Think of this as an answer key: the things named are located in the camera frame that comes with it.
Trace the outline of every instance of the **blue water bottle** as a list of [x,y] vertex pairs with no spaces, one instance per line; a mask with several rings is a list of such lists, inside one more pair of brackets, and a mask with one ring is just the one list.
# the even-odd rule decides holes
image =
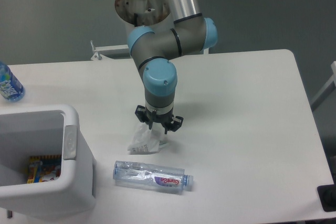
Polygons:
[[9,67],[0,61],[0,93],[10,102],[17,102],[25,95],[25,89]]

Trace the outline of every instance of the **white table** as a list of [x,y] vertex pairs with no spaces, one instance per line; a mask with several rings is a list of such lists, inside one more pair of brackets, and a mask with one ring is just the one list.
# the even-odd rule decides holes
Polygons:
[[[97,159],[97,205],[60,219],[14,213],[0,223],[271,223],[336,217],[322,210],[317,186],[332,184],[293,54],[287,50],[185,56],[174,114],[184,117],[158,154],[129,155],[144,104],[131,59],[11,66],[26,88],[0,108],[67,103]],[[118,187],[116,160],[185,168],[183,195]]]

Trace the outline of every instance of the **gray floor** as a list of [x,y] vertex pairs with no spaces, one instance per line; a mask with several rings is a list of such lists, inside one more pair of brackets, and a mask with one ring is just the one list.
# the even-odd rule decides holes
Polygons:
[[[335,0],[198,0],[218,28],[211,52],[286,48],[297,60],[308,99],[336,60]],[[89,41],[125,44],[114,0],[0,0],[0,59],[8,64],[88,60]],[[336,155],[336,92],[314,117],[328,155]]]

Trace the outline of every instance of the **black ring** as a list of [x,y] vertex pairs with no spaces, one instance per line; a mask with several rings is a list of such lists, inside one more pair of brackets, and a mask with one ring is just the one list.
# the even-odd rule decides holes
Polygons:
[[180,42],[180,38],[179,38],[179,35],[177,34],[177,32],[175,31],[174,28],[170,29],[174,36],[175,36],[175,39],[176,39],[176,43],[177,43],[177,48],[179,49],[179,53],[178,53],[178,56],[182,56],[182,47],[181,47],[181,42]]
[[145,65],[147,62],[150,62],[151,60],[154,60],[154,59],[165,59],[164,57],[162,56],[154,56],[154,57],[151,57],[151,58],[148,58],[147,60],[144,60],[138,67],[138,71],[140,71],[140,69],[143,67],[143,65]]
[[193,14],[193,15],[190,15],[190,16],[188,16],[188,17],[184,17],[184,18],[180,18],[180,19],[178,19],[178,20],[175,20],[175,21],[174,21],[174,24],[177,24],[177,23],[182,22],[182,21],[186,21],[186,20],[188,20],[188,19],[192,19],[192,18],[200,17],[200,16],[202,16],[202,13]]

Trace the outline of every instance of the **colorful packaging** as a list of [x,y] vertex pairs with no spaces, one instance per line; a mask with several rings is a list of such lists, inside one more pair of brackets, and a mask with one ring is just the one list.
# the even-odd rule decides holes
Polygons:
[[29,158],[28,184],[57,180],[61,174],[62,155]]

